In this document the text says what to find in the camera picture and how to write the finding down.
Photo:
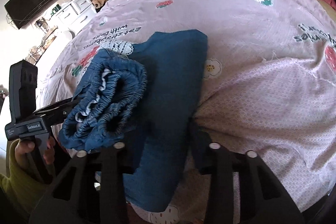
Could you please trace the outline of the green sleeve left forearm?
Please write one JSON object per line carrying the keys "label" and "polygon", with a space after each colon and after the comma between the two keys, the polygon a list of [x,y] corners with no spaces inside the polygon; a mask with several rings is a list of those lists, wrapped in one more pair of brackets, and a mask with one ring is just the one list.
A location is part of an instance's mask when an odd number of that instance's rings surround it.
{"label": "green sleeve left forearm", "polygon": [[14,141],[9,150],[9,176],[1,174],[1,194],[11,209],[25,219],[31,212],[48,188],[48,184],[38,182],[22,169],[15,158],[15,149],[19,140]]}

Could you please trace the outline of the person left hand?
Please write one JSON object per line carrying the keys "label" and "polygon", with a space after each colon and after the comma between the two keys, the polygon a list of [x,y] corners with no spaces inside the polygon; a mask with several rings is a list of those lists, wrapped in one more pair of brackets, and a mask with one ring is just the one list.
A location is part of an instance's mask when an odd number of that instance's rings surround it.
{"label": "person left hand", "polygon": [[[47,165],[54,163],[55,159],[55,140],[52,137],[49,137],[47,141],[47,149],[44,151],[43,158]],[[15,160],[21,169],[29,169],[30,163],[27,157],[28,153],[31,153],[35,148],[35,145],[32,141],[20,140],[17,146],[15,147]]]}

